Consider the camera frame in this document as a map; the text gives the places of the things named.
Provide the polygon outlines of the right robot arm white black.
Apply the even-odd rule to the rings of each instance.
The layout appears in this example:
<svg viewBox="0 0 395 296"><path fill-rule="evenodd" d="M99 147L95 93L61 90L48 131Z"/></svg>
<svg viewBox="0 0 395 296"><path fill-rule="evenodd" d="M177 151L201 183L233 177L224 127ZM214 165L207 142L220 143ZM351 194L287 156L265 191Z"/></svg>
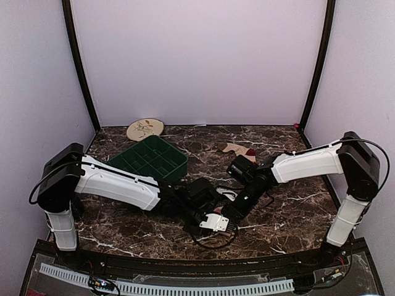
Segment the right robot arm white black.
<svg viewBox="0 0 395 296"><path fill-rule="evenodd" d="M361 220L384 181L380 180L380 161L369 148L373 143L349 131L334 142L299 152L285 152L257 164L240 155L227 171L244 187L235 200L223 206L221 213L235 222L243 220L258 200L271 188L296 179L313 176L344 175L345 200L331 224L315 262L329 267L339 257L339 250Z"/></svg>

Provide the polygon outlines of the pink sock with green patches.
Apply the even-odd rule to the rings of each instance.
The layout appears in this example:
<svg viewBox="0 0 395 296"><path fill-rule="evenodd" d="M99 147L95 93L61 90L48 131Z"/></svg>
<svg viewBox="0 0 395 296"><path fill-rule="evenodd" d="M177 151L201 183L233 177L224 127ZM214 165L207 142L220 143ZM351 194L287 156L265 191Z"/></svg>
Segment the pink sock with green patches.
<svg viewBox="0 0 395 296"><path fill-rule="evenodd" d="M217 207L217 208L214 210L214 213L221 215L221 214L222 214L222 207Z"/></svg>

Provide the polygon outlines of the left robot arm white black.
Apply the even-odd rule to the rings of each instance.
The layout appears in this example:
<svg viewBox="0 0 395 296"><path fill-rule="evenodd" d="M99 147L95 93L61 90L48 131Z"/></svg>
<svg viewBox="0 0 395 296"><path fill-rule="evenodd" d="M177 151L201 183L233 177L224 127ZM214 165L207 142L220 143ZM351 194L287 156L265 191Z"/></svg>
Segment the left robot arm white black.
<svg viewBox="0 0 395 296"><path fill-rule="evenodd" d="M97 161L83 152L83 145L72 143L45 164L28 202L44 210L58 250L74 269L87 264L86 253L78 248L74 225L72 206L77 194L98 195L161 215L173 214L182 219L193 240L218 232L229 236L220 249L238 234L235 219L216 211L223 195L208 180L181 183L135 175Z"/></svg>

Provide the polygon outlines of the green plastic divider tray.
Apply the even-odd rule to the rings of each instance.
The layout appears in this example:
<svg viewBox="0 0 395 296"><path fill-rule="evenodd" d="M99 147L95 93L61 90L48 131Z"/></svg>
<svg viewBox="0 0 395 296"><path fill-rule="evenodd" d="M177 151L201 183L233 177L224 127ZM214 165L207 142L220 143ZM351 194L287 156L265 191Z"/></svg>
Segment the green plastic divider tray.
<svg viewBox="0 0 395 296"><path fill-rule="evenodd" d="M187 173L188 157L167 141L152 135L112 157L107 164L135 175L179 181Z"/></svg>

